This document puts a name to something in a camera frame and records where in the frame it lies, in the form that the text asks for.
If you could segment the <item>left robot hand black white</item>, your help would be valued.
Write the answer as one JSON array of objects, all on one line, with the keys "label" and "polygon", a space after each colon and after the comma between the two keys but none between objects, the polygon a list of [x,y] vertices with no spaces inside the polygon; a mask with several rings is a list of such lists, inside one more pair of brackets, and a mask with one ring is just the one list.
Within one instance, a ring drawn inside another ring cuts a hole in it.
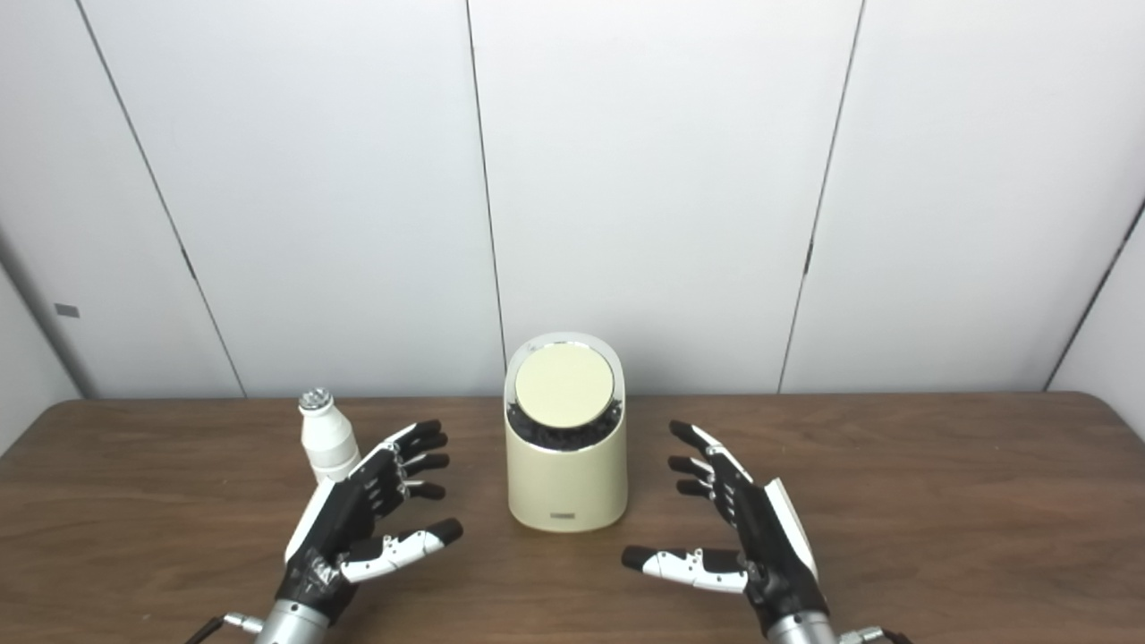
[{"label": "left robot hand black white", "polygon": [[344,480],[324,480],[311,494],[284,553],[276,602],[290,613],[308,610],[327,626],[338,623],[360,584],[437,553],[461,537],[458,519],[420,531],[377,535],[377,523],[408,500],[442,500],[437,484],[413,474],[450,463],[441,421],[418,421],[386,437]]}]

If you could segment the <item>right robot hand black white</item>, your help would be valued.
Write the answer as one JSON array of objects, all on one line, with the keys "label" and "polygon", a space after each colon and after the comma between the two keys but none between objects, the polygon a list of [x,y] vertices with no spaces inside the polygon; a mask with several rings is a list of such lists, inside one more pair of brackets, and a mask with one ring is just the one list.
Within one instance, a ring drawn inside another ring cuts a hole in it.
[{"label": "right robot hand black white", "polygon": [[744,596],[768,643],[835,643],[818,563],[784,482],[757,484],[728,448],[694,424],[670,421],[669,429],[700,453],[698,458],[669,458],[669,468],[686,476],[676,490],[709,500],[736,531],[739,549],[627,545],[623,566],[695,589]]}]

